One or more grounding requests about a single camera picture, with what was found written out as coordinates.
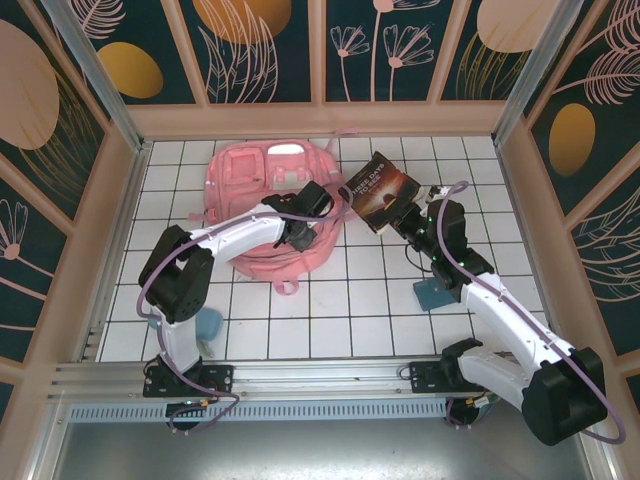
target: white tile floor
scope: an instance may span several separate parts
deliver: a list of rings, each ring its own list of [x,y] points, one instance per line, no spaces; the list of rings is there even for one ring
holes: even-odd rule
[[[324,147],[327,139],[312,139]],[[147,360],[158,351],[154,332],[135,314],[137,278],[162,231],[202,210],[206,165],[229,140],[161,142],[153,147],[136,209],[99,361]],[[472,183],[458,197],[467,213],[467,236],[496,266],[504,283],[544,319],[513,207],[488,137],[344,138],[335,143],[345,179],[379,150],[423,185]],[[411,250],[411,258],[421,264]],[[207,305],[225,322],[213,342],[217,360],[411,356],[439,353],[475,336],[495,350],[504,345],[460,305],[422,312],[412,285],[425,275],[404,257],[393,230],[373,234],[362,221],[347,223],[325,265],[281,297],[269,283],[254,282],[229,265],[216,265]]]

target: backpack strap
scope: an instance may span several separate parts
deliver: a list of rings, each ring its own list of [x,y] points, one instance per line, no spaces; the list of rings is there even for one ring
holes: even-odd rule
[[[289,296],[289,295],[294,295],[295,293],[297,293],[298,289],[300,288],[300,284],[298,283],[298,279],[291,279],[291,280],[281,280],[281,281],[274,281],[273,282],[273,289],[276,291],[276,293],[278,293],[279,295],[283,295],[283,296]]]
[[[341,128],[339,130],[336,130],[335,132],[333,132],[333,135],[331,135],[331,138],[329,139],[329,143],[327,143],[327,146],[324,147],[326,152],[333,152],[333,147],[336,144],[336,140],[340,137],[355,137],[356,135],[358,135],[360,133],[360,130],[357,127],[348,127],[348,128]]]

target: book cover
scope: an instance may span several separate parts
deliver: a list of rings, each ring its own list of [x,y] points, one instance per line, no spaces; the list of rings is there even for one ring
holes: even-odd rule
[[[380,152],[375,152],[346,186],[353,192],[353,210],[377,234],[381,234],[421,191],[418,182],[397,169]]]

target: pink backpack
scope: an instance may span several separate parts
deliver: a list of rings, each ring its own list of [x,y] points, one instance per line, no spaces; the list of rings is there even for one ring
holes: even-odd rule
[[[304,140],[269,140],[238,143],[216,153],[207,169],[204,186],[205,215],[216,224],[247,212],[272,194],[297,193],[310,180],[319,185],[343,183],[333,156]],[[342,208],[333,192],[332,212]],[[318,236],[300,253],[289,245],[256,247],[231,260],[240,273],[274,283],[281,295],[298,290],[298,277],[327,261],[336,244],[343,219],[317,223]]]

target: metal base plate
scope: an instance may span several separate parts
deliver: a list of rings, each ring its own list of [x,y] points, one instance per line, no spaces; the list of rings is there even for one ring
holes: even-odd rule
[[[440,368],[440,362],[411,362],[409,378],[413,393],[482,393],[483,388],[475,383],[463,382],[452,387]]]
[[[204,365],[194,381],[206,388],[220,392],[231,392],[233,386],[233,369],[231,365]],[[176,382],[173,375],[167,374],[162,366],[147,368],[142,396],[145,398],[205,398],[206,395],[182,382]]]

